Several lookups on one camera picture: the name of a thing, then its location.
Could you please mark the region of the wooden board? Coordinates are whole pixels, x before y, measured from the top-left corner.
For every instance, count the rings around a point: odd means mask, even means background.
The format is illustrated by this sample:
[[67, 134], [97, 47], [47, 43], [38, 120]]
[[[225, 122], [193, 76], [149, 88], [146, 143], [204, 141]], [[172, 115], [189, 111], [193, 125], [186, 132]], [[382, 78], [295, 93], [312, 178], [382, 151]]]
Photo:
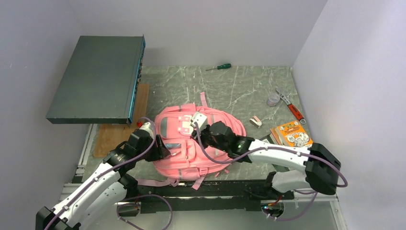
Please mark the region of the wooden board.
[[138, 128], [136, 122], [146, 115], [150, 85], [141, 83], [138, 87], [134, 109], [134, 122], [131, 125], [101, 124], [96, 137], [93, 157], [104, 158], [118, 144], [128, 140], [131, 133]]

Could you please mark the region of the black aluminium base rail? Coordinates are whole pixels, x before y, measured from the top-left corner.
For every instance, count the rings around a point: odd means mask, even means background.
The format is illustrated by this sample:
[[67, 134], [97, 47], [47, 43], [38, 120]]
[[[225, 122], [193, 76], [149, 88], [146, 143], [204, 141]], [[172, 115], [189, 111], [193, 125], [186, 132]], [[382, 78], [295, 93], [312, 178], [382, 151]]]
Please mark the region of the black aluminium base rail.
[[120, 198], [130, 208], [142, 214], [161, 211], [206, 211], [244, 209], [246, 211], [271, 210], [281, 214], [284, 202], [311, 200], [313, 191], [298, 190], [279, 194], [265, 188], [264, 180], [204, 181], [198, 190], [192, 182], [176, 187], [133, 184]]

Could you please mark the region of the orange comic book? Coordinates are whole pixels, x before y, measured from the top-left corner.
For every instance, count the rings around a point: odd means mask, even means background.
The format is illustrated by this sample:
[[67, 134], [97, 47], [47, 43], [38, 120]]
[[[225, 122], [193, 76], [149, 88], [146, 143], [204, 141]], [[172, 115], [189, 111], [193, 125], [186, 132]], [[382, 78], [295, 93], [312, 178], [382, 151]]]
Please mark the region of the orange comic book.
[[313, 140], [297, 120], [277, 126], [274, 130], [280, 142], [285, 146], [310, 147], [313, 144]]

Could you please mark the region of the red adjustable wrench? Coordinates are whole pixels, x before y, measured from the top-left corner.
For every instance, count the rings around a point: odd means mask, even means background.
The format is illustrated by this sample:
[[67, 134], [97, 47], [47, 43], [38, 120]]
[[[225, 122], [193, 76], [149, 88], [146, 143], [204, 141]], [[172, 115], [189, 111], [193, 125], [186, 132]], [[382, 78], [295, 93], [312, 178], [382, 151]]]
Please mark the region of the red adjustable wrench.
[[282, 93], [282, 90], [277, 88], [275, 90], [279, 97], [286, 103], [287, 107], [289, 110], [292, 112], [292, 114], [295, 116], [295, 118], [301, 123], [301, 124], [306, 124], [306, 120], [304, 116], [301, 114], [301, 112], [289, 101], [289, 99]]

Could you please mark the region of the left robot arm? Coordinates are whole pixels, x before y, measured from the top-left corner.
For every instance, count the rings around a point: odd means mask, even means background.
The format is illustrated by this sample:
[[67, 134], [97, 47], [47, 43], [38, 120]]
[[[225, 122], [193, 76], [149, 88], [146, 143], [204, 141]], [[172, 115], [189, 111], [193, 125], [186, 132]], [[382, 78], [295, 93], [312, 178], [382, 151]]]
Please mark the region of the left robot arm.
[[113, 204], [132, 201], [138, 186], [161, 187], [176, 181], [135, 179], [128, 171], [138, 161], [156, 161], [168, 156], [152, 122], [136, 129], [127, 141], [110, 151], [95, 172], [73, 193], [53, 208], [41, 208], [35, 217], [37, 230], [85, 230]]

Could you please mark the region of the dark grey flat box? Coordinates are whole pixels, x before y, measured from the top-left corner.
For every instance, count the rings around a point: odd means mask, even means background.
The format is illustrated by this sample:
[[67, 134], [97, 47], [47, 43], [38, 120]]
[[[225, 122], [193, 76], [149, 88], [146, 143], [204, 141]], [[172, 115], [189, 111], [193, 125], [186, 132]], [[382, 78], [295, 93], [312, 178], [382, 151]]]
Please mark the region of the dark grey flat box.
[[47, 120], [131, 125], [145, 48], [144, 36], [80, 36]]

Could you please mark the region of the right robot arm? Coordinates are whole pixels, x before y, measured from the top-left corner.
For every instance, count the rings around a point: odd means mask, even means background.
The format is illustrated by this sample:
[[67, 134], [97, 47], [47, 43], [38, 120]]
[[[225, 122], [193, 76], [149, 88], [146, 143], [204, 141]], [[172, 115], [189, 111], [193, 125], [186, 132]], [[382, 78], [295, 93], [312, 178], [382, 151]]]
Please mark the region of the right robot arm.
[[290, 168], [288, 172], [271, 172], [264, 185], [270, 199], [297, 189], [313, 189], [317, 193], [335, 195], [338, 187], [348, 186], [340, 172], [340, 161], [322, 144], [310, 147], [288, 147], [235, 134], [223, 122], [212, 125], [193, 122], [192, 138], [203, 154], [219, 164], [262, 162]]

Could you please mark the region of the clear tape roll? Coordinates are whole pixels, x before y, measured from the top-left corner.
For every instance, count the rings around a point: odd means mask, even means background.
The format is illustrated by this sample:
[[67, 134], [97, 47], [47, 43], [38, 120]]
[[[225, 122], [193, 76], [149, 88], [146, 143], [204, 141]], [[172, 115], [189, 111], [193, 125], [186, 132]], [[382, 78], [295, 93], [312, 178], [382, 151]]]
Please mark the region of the clear tape roll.
[[271, 93], [271, 94], [269, 94], [269, 96], [266, 100], [266, 104], [269, 107], [273, 107], [273, 106], [276, 106], [279, 101], [280, 101], [280, 96], [278, 95], [278, 93]]

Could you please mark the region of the pink white stapler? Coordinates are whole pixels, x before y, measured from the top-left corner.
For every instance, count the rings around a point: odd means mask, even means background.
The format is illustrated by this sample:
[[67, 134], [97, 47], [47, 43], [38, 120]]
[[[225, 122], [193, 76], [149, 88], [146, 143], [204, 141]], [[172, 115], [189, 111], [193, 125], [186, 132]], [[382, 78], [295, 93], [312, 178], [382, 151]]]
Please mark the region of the pink white stapler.
[[249, 119], [249, 122], [255, 126], [256, 128], [260, 128], [262, 126], [262, 121], [255, 115]]

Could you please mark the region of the green handled screwdriver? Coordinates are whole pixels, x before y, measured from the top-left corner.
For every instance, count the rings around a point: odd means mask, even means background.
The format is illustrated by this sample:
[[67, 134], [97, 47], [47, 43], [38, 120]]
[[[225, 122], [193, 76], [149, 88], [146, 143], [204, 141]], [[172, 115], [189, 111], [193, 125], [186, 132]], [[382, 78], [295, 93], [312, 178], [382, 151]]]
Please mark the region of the green handled screwdriver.
[[222, 64], [222, 65], [218, 65], [218, 66], [216, 66], [215, 68], [207, 69], [206, 71], [214, 70], [214, 69], [217, 69], [217, 70], [220, 70], [220, 69], [229, 69], [229, 68], [231, 68], [231, 67], [232, 67], [231, 63], [225, 63], [225, 64]]

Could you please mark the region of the dark green book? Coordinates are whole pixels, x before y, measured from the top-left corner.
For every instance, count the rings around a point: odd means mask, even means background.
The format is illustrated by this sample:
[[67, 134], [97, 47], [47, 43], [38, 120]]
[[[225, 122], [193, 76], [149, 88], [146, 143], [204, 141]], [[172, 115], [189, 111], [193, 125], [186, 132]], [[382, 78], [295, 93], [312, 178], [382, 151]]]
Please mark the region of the dark green book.
[[[265, 143], [278, 145], [278, 142], [276, 142], [276, 139], [273, 137], [272, 134], [268, 134], [262, 137], [260, 140]], [[280, 166], [277, 164], [272, 164], [272, 166], [275, 168], [275, 171], [277, 172], [288, 172], [290, 170], [288, 167]]]

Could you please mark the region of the pink student backpack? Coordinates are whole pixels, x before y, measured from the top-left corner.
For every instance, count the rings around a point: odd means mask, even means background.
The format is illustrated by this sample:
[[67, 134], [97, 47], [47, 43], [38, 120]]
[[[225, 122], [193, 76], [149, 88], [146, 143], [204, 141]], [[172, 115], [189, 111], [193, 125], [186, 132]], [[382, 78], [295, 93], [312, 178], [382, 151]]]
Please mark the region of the pink student backpack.
[[207, 147], [205, 151], [208, 155], [217, 160], [217, 162], [213, 162], [204, 155], [198, 142], [191, 138], [192, 116], [199, 112], [207, 117], [210, 125], [221, 121], [237, 135], [246, 135], [246, 130], [242, 122], [231, 114], [210, 108], [204, 92], [200, 93], [200, 98], [202, 102], [200, 106], [193, 103], [170, 106], [155, 117], [156, 132], [170, 151], [170, 155], [153, 164], [156, 170], [166, 177], [166, 180], [139, 179], [139, 185], [153, 187], [172, 185], [175, 187], [181, 180], [184, 180], [193, 181], [192, 188], [198, 190], [207, 175], [219, 174], [226, 169], [228, 165], [225, 161], [230, 160], [227, 153]]

